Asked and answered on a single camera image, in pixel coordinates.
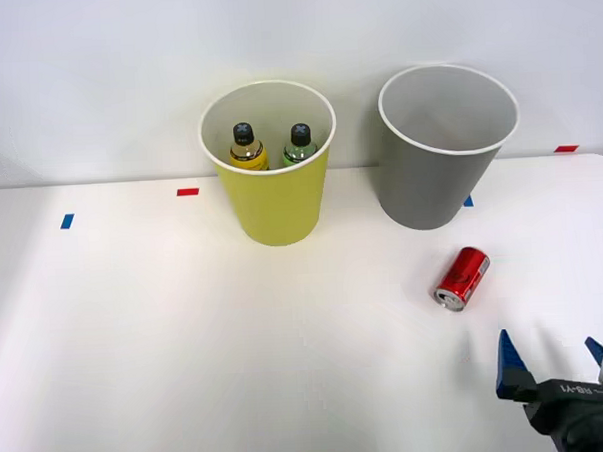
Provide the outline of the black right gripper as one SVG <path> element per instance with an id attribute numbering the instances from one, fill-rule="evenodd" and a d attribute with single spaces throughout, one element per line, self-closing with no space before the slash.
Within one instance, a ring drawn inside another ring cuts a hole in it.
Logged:
<path id="1" fill-rule="evenodd" d="M 603 345 L 585 346 L 603 369 Z M 499 334 L 496 396 L 524 403 L 532 428 L 550 436 L 558 452 L 603 452 L 603 386 L 550 379 L 537 385 L 506 329 Z"/>

